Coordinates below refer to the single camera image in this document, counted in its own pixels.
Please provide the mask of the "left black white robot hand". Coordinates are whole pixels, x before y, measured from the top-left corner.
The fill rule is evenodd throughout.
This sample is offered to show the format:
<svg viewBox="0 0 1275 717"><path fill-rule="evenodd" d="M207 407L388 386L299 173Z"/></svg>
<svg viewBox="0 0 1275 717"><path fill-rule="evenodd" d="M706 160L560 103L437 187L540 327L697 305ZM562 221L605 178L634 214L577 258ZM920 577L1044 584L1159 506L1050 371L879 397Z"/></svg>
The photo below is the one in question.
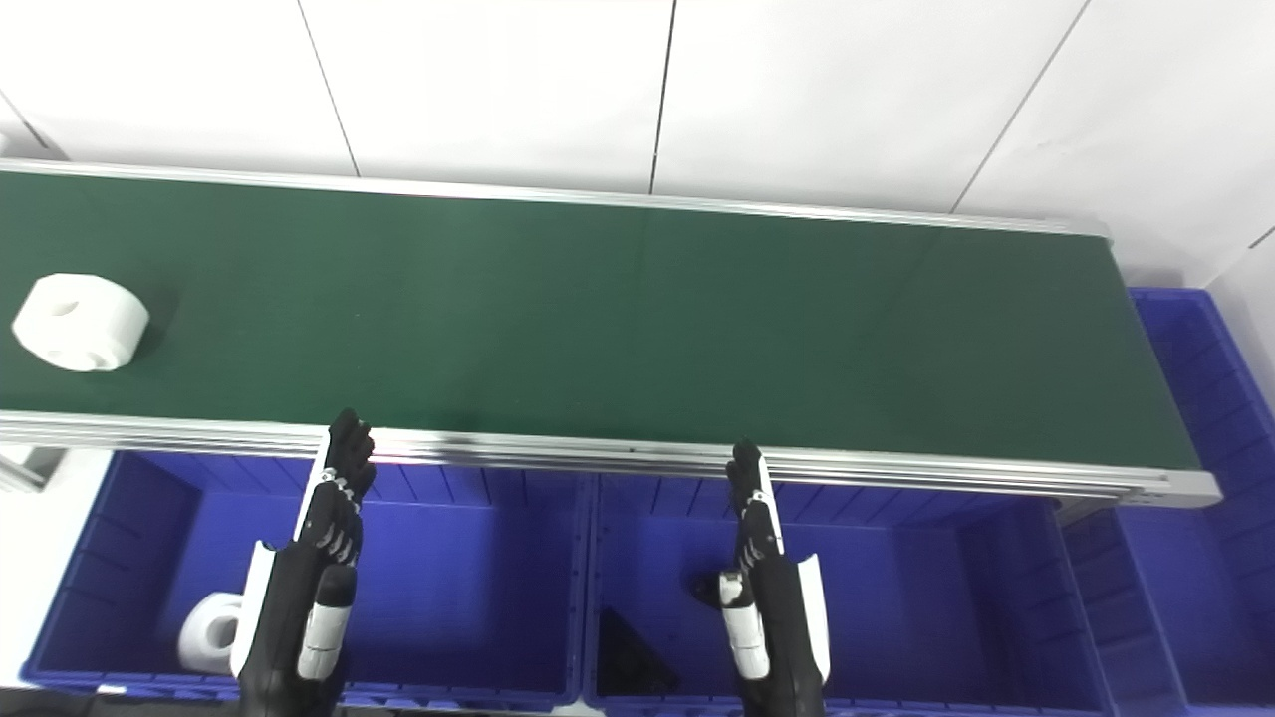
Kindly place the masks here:
<svg viewBox="0 0 1275 717"><path fill-rule="evenodd" d="M333 716L348 681L346 632L363 552L363 499L377 468L371 429L346 408L329 425L280 549L252 549L229 666L241 716Z"/></svg>

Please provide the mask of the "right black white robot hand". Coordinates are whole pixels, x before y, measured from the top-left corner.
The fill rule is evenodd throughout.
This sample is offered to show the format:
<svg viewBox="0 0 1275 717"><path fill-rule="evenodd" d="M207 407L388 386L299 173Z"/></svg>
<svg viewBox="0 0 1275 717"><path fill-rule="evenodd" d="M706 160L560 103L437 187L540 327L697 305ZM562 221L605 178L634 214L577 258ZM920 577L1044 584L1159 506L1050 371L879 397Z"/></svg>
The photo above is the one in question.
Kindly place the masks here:
<svg viewBox="0 0 1275 717"><path fill-rule="evenodd" d="M745 714L824 716L833 658L819 558L785 554L768 463L748 439L733 447L727 477L736 549L717 598Z"/></svg>

